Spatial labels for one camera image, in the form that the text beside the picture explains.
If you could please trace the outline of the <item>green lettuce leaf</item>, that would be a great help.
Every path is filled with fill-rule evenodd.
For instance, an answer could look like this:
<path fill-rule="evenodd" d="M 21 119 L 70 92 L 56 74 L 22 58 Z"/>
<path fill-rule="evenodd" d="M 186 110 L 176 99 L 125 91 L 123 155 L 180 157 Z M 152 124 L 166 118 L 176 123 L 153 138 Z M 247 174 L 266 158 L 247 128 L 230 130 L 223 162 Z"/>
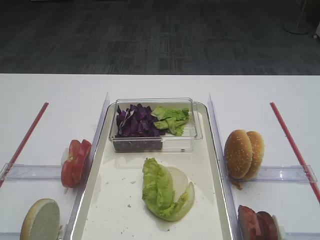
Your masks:
<path fill-rule="evenodd" d="M 155 158 L 146 158 L 143 164 L 142 199 L 147 208 L 157 217 L 166 221 L 179 221 L 193 207 L 194 184 L 188 179 L 188 186 L 177 202 L 174 202 L 172 176 L 168 166 L 159 164 Z"/>

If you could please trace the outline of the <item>green lettuce in container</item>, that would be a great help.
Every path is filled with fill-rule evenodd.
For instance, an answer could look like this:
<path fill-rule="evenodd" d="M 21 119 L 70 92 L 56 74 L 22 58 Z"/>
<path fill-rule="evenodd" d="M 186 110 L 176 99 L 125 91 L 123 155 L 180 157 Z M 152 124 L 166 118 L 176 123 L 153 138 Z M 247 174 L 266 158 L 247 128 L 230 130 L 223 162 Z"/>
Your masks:
<path fill-rule="evenodd" d="M 175 136 L 182 136 L 184 125 L 189 121 L 189 108 L 156 107 L 151 115 L 157 118 L 154 126 Z"/>

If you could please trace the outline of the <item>inner tomato slice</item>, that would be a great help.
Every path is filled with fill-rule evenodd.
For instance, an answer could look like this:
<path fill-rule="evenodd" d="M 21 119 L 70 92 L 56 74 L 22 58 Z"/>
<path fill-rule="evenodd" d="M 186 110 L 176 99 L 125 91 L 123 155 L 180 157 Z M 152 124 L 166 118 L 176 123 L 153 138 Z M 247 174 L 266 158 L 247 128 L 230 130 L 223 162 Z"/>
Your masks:
<path fill-rule="evenodd" d="M 91 151 L 91 143 L 85 139 L 82 140 L 77 158 L 73 162 L 72 177 L 76 184 L 81 180 L 83 169 Z"/>

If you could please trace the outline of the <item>tomato slice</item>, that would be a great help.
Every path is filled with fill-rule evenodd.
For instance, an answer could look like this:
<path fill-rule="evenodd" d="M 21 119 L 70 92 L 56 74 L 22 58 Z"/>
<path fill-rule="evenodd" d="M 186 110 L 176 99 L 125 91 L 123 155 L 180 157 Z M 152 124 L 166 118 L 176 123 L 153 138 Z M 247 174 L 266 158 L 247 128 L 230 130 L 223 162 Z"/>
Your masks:
<path fill-rule="evenodd" d="M 85 139 L 82 140 L 77 158 L 73 162 L 72 177 L 76 184 L 81 180 L 83 169 L 91 151 L 91 143 Z"/>
<path fill-rule="evenodd" d="M 81 147 L 81 143 L 73 139 L 70 142 L 69 150 L 68 150 L 68 158 L 63 163 L 62 170 L 61 170 L 61 183 L 66 188 L 74 188 L 77 183 L 73 177 L 73 165 L 74 161 L 76 160 L 79 150 Z"/>

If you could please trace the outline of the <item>white pusher behind tomato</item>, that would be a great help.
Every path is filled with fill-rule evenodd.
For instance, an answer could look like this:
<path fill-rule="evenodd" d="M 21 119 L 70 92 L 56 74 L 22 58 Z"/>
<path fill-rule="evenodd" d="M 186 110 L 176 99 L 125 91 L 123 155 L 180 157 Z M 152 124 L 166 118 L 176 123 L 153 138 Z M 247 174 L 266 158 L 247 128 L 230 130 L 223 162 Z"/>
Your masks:
<path fill-rule="evenodd" d="M 61 165 L 63 166 L 64 165 L 64 162 L 68 159 L 69 157 L 69 148 L 65 148 L 63 154 L 62 154 L 62 157 L 61 157 Z"/>

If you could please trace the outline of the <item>outer tomato slice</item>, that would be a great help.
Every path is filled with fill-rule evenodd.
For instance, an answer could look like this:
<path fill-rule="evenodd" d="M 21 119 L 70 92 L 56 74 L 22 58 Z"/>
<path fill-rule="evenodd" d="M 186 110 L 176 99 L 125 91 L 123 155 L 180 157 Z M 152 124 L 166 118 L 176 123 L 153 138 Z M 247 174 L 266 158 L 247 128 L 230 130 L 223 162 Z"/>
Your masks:
<path fill-rule="evenodd" d="M 61 170 L 61 183 L 66 188 L 74 188 L 77 183 L 73 177 L 73 165 L 74 161 L 76 160 L 79 150 L 81 147 L 81 143 L 73 139 L 70 142 L 69 150 L 68 150 L 68 158 L 63 163 L 62 170 Z"/>

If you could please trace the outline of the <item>front meat patty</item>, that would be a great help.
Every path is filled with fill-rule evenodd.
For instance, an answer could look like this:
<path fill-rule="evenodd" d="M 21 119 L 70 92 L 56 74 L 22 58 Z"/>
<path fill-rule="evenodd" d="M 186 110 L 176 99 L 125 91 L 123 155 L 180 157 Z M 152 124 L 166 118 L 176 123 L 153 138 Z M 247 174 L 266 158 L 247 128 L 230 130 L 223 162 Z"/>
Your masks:
<path fill-rule="evenodd" d="M 257 215 L 251 208 L 239 205 L 238 221 L 244 240 L 257 240 L 261 235 Z"/>

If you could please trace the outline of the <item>meat patty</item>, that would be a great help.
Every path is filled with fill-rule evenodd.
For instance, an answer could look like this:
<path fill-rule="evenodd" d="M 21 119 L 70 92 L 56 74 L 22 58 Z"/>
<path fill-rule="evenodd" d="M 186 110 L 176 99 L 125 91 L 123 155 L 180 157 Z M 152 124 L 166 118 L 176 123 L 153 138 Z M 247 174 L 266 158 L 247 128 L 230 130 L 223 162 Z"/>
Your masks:
<path fill-rule="evenodd" d="M 257 215 L 251 208 L 239 205 L 238 221 L 244 240 L 257 240 L 261 235 Z"/>
<path fill-rule="evenodd" d="M 272 216 L 266 211 L 256 213 L 263 240 L 278 240 L 276 224 Z"/>

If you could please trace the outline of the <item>rear meat patty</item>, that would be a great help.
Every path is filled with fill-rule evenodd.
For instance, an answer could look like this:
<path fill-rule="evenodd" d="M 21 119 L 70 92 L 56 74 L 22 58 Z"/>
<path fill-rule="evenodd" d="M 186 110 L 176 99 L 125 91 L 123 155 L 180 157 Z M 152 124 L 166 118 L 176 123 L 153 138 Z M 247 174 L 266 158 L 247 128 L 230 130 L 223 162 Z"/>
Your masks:
<path fill-rule="evenodd" d="M 266 211 L 256 213 L 263 240 L 278 240 L 276 224 L 272 216 Z"/>

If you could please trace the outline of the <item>white pusher behind patties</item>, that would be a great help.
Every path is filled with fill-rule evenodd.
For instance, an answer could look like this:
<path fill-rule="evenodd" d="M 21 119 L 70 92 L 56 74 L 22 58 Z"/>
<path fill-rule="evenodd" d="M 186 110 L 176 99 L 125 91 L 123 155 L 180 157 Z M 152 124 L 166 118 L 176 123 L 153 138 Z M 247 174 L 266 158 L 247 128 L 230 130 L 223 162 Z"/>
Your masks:
<path fill-rule="evenodd" d="M 285 229 L 283 226 L 279 225 L 277 217 L 275 215 L 272 215 L 272 219 L 273 219 L 274 224 L 276 226 L 277 239 L 278 240 L 287 240 L 287 235 L 286 235 Z"/>

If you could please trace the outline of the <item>clear plastic container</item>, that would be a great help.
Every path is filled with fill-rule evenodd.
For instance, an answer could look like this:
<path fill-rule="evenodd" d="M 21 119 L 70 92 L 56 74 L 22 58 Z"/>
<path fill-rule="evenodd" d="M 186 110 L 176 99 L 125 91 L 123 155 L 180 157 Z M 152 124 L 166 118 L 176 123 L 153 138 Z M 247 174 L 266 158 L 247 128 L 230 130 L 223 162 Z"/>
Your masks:
<path fill-rule="evenodd" d="M 156 137 L 116 137 L 118 131 L 116 123 L 117 108 L 120 107 L 121 110 L 125 111 L 130 105 L 137 104 L 141 104 L 143 107 L 150 106 L 152 111 L 159 106 L 175 109 L 189 108 L 189 120 L 184 125 L 182 136 L 165 131 L 165 135 Z M 191 151 L 195 141 L 203 137 L 196 102 L 189 97 L 118 99 L 113 106 L 114 111 L 108 138 L 113 144 L 114 150 L 118 153 L 186 152 Z"/>

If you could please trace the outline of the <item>purple cabbage pieces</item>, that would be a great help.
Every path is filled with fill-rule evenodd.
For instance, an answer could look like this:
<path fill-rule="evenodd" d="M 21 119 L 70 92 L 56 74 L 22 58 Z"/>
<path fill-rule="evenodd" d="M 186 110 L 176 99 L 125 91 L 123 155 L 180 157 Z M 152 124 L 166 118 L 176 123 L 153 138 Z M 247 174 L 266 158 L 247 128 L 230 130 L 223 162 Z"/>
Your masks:
<path fill-rule="evenodd" d="M 158 119 L 152 115 L 150 106 L 131 104 L 126 110 L 118 106 L 116 112 L 116 138 L 159 137 L 166 134 L 163 129 L 156 128 Z"/>

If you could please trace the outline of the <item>bun bottom on tray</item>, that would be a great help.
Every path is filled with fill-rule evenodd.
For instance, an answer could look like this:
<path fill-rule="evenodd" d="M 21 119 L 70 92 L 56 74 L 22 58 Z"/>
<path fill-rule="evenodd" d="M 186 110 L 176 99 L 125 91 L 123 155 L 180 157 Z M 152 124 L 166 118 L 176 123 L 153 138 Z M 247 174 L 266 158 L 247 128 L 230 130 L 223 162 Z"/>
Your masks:
<path fill-rule="evenodd" d="M 174 190 L 174 202 L 177 202 L 180 196 L 185 192 L 189 181 L 187 175 L 176 167 L 166 167 L 171 174 L 172 185 Z"/>

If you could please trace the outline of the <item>front sesame bun top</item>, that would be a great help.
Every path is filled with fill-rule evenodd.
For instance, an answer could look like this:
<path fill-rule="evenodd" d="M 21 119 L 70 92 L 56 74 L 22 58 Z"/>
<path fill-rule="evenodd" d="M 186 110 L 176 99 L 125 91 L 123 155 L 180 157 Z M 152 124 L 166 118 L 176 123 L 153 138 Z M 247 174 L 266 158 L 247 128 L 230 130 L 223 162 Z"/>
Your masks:
<path fill-rule="evenodd" d="M 230 133 L 224 146 L 224 157 L 229 175 L 234 179 L 243 178 L 252 163 L 252 145 L 247 132 L 237 129 Z"/>

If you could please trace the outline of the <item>sesame bun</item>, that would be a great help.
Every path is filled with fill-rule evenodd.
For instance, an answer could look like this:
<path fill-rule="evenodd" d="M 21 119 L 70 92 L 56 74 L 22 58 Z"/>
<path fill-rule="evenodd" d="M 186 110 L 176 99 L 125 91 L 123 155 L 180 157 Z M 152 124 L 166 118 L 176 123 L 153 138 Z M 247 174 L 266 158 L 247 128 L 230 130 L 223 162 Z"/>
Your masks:
<path fill-rule="evenodd" d="M 252 145 L 247 132 L 237 129 L 230 133 L 224 146 L 224 157 L 229 175 L 234 179 L 243 178 L 252 163 Z"/>
<path fill-rule="evenodd" d="M 247 135 L 252 147 L 252 161 L 248 172 L 242 178 L 246 181 L 253 179 L 258 174 L 265 153 L 265 144 L 262 135 L 256 131 L 248 131 Z"/>

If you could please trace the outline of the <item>white metal tray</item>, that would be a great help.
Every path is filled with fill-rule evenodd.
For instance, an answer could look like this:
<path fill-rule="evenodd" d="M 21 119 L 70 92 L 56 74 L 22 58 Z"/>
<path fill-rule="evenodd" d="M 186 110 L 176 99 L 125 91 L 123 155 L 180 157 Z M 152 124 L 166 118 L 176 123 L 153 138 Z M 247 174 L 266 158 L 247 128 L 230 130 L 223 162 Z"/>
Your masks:
<path fill-rule="evenodd" d="M 190 152 L 116 153 L 108 139 L 114 110 L 111 104 L 105 115 L 73 239 L 231 240 L 207 107 L 197 104 L 203 138 Z M 142 199 L 146 158 L 178 168 L 193 182 L 194 204 L 181 220 L 162 220 L 146 207 Z"/>

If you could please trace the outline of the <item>rear sesame bun top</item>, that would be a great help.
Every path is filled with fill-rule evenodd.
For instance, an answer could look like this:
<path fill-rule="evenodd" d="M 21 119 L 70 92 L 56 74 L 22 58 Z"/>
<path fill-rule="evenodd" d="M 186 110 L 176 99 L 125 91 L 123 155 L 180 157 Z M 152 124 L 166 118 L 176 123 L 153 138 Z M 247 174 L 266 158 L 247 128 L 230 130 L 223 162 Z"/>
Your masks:
<path fill-rule="evenodd" d="M 248 131 L 247 135 L 252 147 L 252 161 L 248 172 L 242 178 L 246 181 L 253 179 L 258 174 L 265 153 L 265 144 L 262 135 L 256 131 Z"/>

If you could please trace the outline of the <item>right red rod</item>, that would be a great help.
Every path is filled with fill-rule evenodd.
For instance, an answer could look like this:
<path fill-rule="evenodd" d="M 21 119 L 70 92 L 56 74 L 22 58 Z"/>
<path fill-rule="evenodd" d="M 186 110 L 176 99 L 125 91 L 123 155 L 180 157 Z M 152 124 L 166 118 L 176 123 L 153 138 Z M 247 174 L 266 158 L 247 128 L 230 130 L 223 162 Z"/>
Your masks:
<path fill-rule="evenodd" d="M 291 146 L 291 148 L 292 148 L 292 150 L 293 150 L 298 162 L 302 166 L 302 168 L 303 168 L 303 170 L 304 170 L 304 172 L 305 172 L 305 174 L 306 174 L 306 176 L 308 178 L 308 181 L 309 181 L 309 184 L 310 184 L 310 186 L 311 186 L 311 188 L 313 190 L 313 193 L 315 194 L 315 196 L 316 196 L 316 198 L 317 198 L 317 200 L 319 202 L 320 201 L 320 190 L 319 190 L 318 185 L 316 183 L 316 178 L 311 173 L 312 169 L 307 166 L 307 164 L 306 164 L 302 154 L 300 153 L 300 151 L 299 151 L 299 149 L 298 149 L 298 147 L 297 147 L 297 145 L 296 145 L 296 143 L 295 143 L 295 141 L 294 141 L 289 129 L 287 128 L 286 123 L 284 122 L 284 120 L 283 120 L 283 118 L 282 118 L 282 116 L 281 116 L 276 104 L 274 102 L 271 102 L 270 106 L 271 106 L 271 108 L 272 108 L 272 110 L 273 110 L 273 112 L 274 112 L 274 114 L 275 114 L 275 116 L 276 116 L 276 118 L 277 118 L 277 120 L 278 120 L 278 122 L 279 122 L 279 124 L 280 124 L 280 126 L 282 128 L 282 130 L 284 131 L 285 136 L 286 136 L 286 138 L 287 138 L 287 140 L 288 140 L 288 142 L 289 142 L 289 144 L 290 144 L 290 146 Z"/>

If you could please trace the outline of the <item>red rod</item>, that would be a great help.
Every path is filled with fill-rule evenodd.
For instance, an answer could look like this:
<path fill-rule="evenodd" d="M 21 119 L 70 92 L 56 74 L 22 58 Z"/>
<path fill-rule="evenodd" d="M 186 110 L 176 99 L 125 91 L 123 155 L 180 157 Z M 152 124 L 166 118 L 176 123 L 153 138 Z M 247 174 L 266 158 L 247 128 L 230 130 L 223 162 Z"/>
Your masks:
<path fill-rule="evenodd" d="M 319 202 L 320 201 L 320 190 L 319 190 L 318 185 L 316 183 L 316 178 L 311 173 L 312 169 L 307 166 L 307 164 L 306 164 L 302 154 L 300 153 L 300 151 L 299 151 L 299 149 L 298 149 L 298 147 L 297 147 L 297 145 L 296 145 L 296 143 L 295 143 L 295 141 L 294 141 L 289 129 L 287 128 L 286 123 L 284 122 L 284 120 L 283 120 L 283 118 L 282 118 L 282 116 L 281 116 L 276 104 L 274 102 L 271 102 L 270 106 L 271 106 L 271 108 L 272 108 L 272 110 L 273 110 L 273 112 L 274 112 L 274 114 L 275 114 L 275 116 L 276 116 L 276 118 L 277 118 L 277 120 L 278 120 L 278 122 L 279 122 L 279 124 L 280 124 L 280 126 L 282 128 L 282 130 L 284 131 L 285 136 L 286 136 L 286 138 L 287 138 L 287 140 L 288 140 L 288 142 L 289 142 L 289 144 L 290 144 L 290 146 L 291 146 L 291 148 L 292 148 L 292 150 L 293 150 L 298 162 L 302 166 L 302 168 L 303 168 L 303 170 L 304 170 L 304 172 L 305 172 L 305 174 L 306 174 L 306 176 L 308 178 L 308 181 L 309 181 L 309 184 L 310 184 L 310 186 L 311 186 L 311 188 L 313 190 L 313 193 L 315 194 L 315 196 L 316 196 L 316 198 L 317 198 L 317 200 Z"/>
<path fill-rule="evenodd" d="M 7 163 L 4 166 L 4 170 L 2 171 L 2 173 L 0 175 L 0 186 L 1 187 L 2 187 L 2 185 L 4 183 L 4 181 L 5 181 L 5 177 L 10 172 L 11 168 L 13 167 L 13 165 L 16 163 L 16 160 L 18 159 L 19 155 L 21 154 L 21 152 L 22 152 L 23 148 L 25 147 L 27 141 L 29 140 L 31 134 L 33 133 L 34 129 L 36 128 L 38 122 L 42 118 L 42 116 L 43 116 L 44 112 L 46 111 L 48 105 L 49 105 L 48 102 L 45 102 L 43 104 L 43 106 L 40 109 L 39 113 L 37 114 L 36 118 L 34 119 L 34 121 L 32 122 L 31 126 L 29 127 L 27 133 L 25 134 L 25 136 L 23 137 L 22 141 L 20 142 L 17 150 L 15 151 L 15 153 L 12 156 L 12 158 L 10 159 L 9 163 Z"/>

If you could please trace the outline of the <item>left red rod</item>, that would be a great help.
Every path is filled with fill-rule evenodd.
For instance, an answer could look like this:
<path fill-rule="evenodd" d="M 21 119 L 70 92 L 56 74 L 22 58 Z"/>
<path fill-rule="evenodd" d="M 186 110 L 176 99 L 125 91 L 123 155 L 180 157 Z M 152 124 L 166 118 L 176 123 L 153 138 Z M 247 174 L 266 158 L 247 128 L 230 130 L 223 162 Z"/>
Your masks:
<path fill-rule="evenodd" d="M 34 121 L 32 122 L 31 126 L 29 127 L 27 133 L 25 134 L 25 136 L 23 137 L 22 141 L 20 142 L 17 150 L 15 151 L 15 153 L 12 156 L 12 158 L 10 159 L 9 163 L 7 163 L 4 166 L 4 170 L 2 171 L 2 173 L 0 175 L 0 186 L 1 187 L 2 187 L 2 185 L 4 183 L 4 181 L 5 181 L 5 177 L 10 172 L 11 168 L 13 167 L 13 165 L 16 163 L 16 160 L 18 159 L 19 155 L 21 154 L 21 152 L 22 152 L 23 148 L 25 147 L 27 141 L 29 140 L 31 134 L 33 133 L 34 129 L 36 128 L 38 122 L 42 118 L 42 116 L 43 116 L 44 112 L 46 111 L 48 105 L 49 105 L 48 102 L 45 102 L 43 104 L 43 106 L 40 109 L 39 113 L 37 114 L 36 118 L 34 119 Z"/>

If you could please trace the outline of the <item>upper right clear track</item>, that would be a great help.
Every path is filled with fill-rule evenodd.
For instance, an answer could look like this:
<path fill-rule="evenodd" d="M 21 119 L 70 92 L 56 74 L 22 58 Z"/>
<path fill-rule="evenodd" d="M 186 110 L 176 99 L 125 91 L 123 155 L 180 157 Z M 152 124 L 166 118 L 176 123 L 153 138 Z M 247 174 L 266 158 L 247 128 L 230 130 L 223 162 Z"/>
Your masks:
<path fill-rule="evenodd" d="M 310 165 L 261 166 L 253 182 L 317 183 Z"/>

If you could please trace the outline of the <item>clear track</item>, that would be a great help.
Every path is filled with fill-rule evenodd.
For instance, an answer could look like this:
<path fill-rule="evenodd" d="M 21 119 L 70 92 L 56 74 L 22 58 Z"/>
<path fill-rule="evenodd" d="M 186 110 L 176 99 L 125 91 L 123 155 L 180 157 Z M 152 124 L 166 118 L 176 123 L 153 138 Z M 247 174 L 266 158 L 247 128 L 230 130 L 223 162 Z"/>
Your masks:
<path fill-rule="evenodd" d="M 20 240 L 20 233 L 18 232 L 1 232 L 0 240 Z"/>
<path fill-rule="evenodd" d="M 310 165 L 261 166 L 253 182 L 317 183 Z"/>
<path fill-rule="evenodd" d="M 6 163 L 0 171 L 0 180 L 60 180 L 61 170 L 61 165 L 27 165 Z"/>
<path fill-rule="evenodd" d="M 320 240 L 319 232 L 286 232 L 287 240 Z"/>

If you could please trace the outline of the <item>upper left clear track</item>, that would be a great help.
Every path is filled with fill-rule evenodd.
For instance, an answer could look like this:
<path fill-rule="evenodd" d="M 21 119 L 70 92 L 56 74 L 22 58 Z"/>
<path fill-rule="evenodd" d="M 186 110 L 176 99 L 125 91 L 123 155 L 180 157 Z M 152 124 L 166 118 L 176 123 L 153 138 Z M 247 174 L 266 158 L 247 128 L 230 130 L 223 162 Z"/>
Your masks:
<path fill-rule="evenodd" d="M 27 165 L 6 163 L 0 171 L 0 180 L 60 180 L 61 170 L 61 165 Z"/>

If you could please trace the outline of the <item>upright bun half left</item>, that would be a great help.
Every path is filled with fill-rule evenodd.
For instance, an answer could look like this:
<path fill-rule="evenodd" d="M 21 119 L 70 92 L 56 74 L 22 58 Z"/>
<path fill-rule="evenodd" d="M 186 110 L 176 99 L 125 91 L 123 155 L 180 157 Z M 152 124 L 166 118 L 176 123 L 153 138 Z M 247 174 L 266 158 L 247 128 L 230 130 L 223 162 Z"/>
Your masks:
<path fill-rule="evenodd" d="M 57 240 L 60 232 L 60 208 L 51 198 L 37 200 L 27 212 L 20 240 Z"/>

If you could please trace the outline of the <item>lower right clear track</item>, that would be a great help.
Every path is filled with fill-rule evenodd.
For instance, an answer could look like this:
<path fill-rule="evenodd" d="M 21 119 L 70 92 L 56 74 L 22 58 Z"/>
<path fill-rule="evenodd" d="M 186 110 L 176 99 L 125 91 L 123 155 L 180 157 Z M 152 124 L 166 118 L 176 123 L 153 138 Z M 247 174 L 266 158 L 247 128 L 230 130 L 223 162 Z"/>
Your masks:
<path fill-rule="evenodd" d="M 287 240 L 320 240 L 319 232 L 286 232 Z"/>

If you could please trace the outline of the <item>lower left clear track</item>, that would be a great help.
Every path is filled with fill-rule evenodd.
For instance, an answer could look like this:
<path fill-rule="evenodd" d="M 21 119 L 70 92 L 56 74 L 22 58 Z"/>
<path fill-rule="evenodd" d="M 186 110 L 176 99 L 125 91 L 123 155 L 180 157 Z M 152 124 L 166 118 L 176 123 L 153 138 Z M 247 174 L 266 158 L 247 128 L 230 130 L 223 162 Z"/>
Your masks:
<path fill-rule="evenodd" d="M 0 240 L 20 240 L 20 233 L 18 232 L 1 232 Z"/>

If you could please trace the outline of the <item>right long clear rail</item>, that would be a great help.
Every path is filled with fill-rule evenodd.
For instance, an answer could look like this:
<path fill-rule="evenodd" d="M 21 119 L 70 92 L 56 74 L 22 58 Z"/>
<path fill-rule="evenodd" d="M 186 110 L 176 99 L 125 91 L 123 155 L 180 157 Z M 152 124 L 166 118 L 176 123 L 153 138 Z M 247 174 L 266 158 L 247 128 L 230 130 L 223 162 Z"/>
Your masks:
<path fill-rule="evenodd" d="M 223 191 L 224 206 L 227 214 L 228 228 L 232 240 L 242 240 L 242 231 L 238 223 L 238 213 L 235 208 L 235 202 L 232 193 L 232 182 L 229 178 L 227 165 L 224 159 L 224 150 L 221 141 L 219 124 L 216 116 L 215 105 L 211 95 L 208 96 L 208 110 L 211 122 L 211 129 L 214 140 L 214 147 L 217 158 L 220 182 Z"/>

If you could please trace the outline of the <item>long clear rail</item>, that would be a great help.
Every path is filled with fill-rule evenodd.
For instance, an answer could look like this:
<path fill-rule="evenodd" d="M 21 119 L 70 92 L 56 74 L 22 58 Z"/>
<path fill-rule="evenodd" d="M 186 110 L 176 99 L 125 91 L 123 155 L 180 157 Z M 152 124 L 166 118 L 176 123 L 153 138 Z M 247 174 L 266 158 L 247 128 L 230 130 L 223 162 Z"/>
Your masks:
<path fill-rule="evenodd" d="M 82 179 L 81 179 L 81 182 L 77 188 L 77 194 L 76 194 L 76 197 L 74 200 L 74 205 L 73 205 L 71 213 L 70 213 L 70 218 L 69 218 L 68 223 L 64 229 L 64 233 L 63 233 L 62 237 L 60 238 L 61 240 L 72 240 L 73 239 L 73 234 L 75 231 L 76 222 L 77 222 L 77 219 L 79 216 L 80 208 L 81 208 L 83 197 L 84 197 L 84 192 L 86 190 L 88 178 L 89 178 L 89 175 L 91 172 L 94 157 L 95 157 L 98 143 L 99 143 L 99 140 L 101 137 L 101 133 L 102 133 L 105 119 L 106 119 L 106 114 L 107 114 L 109 104 L 110 104 L 110 97 L 109 97 L 109 93 L 107 92 L 102 109 L 101 109 L 101 114 L 100 114 L 99 121 L 98 121 L 98 124 L 96 127 L 95 135 L 94 135 L 94 138 L 92 141 L 92 147 L 91 147 L 89 156 L 88 156 L 87 161 L 86 161 L 84 168 L 83 168 Z"/>
<path fill-rule="evenodd" d="M 238 213 L 235 208 L 235 202 L 232 193 L 232 182 L 229 178 L 227 165 L 224 159 L 224 150 L 221 141 L 219 124 L 216 116 L 215 105 L 211 95 L 208 96 L 208 110 L 211 122 L 211 129 L 214 140 L 214 147 L 217 158 L 220 182 L 223 191 L 224 206 L 227 214 L 228 228 L 232 240 L 242 240 L 242 231 L 238 223 Z"/>

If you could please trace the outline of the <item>left long clear rail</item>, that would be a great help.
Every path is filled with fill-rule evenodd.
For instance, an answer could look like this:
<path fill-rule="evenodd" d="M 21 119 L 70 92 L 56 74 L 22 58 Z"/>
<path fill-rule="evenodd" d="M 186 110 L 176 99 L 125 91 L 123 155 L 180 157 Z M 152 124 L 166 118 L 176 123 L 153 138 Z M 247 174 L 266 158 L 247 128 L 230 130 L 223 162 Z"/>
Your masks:
<path fill-rule="evenodd" d="M 81 208 L 83 197 L 84 197 L 84 192 L 86 190 L 88 178 L 89 178 L 89 175 L 91 172 L 94 157 L 95 157 L 98 143 L 99 143 L 99 140 L 101 137 L 101 133 L 102 133 L 105 119 L 106 119 L 106 114 L 107 114 L 109 104 L 110 104 L 110 97 L 109 97 L 109 93 L 107 92 L 102 109 L 101 109 L 101 114 L 100 114 L 99 121 L 98 121 L 98 124 L 96 127 L 95 135 L 94 135 L 94 138 L 92 141 L 92 147 L 91 147 L 89 156 L 88 156 L 87 161 L 86 161 L 84 168 L 83 168 L 82 179 L 81 179 L 81 182 L 77 188 L 77 194 L 76 194 L 76 197 L 74 200 L 74 205 L 73 205 L 71 213 L 70 213 L 70 218 L 69 218 L 68 223 L 64 229 L 64 233 L 63 233 L 62 237 L 60 238 L 61 240 L 72 240 L 73 239 L 73 234 L 75 231 L 76 222 L 77 222 L 77 219 L 79 216 L 80 208 Z"/>

